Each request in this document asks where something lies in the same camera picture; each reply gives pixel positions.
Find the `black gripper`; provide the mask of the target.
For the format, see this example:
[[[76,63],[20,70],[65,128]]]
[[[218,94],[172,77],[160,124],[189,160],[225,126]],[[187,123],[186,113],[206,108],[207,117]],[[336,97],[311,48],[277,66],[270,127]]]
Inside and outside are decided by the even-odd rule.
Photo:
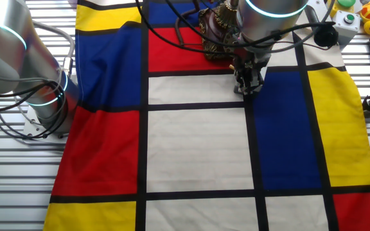
[[[260,49],[253,53],[244,48],[237,48],[234,53],[238,58],[234,59],[236,78],[235,93],[240,95],[257,94],[263,87],[264,81],[261,75],[261,70],[267,66],[270,60],[268,49]],[[249,76],[242,71],[251,70],[252,80],[249,87]]]

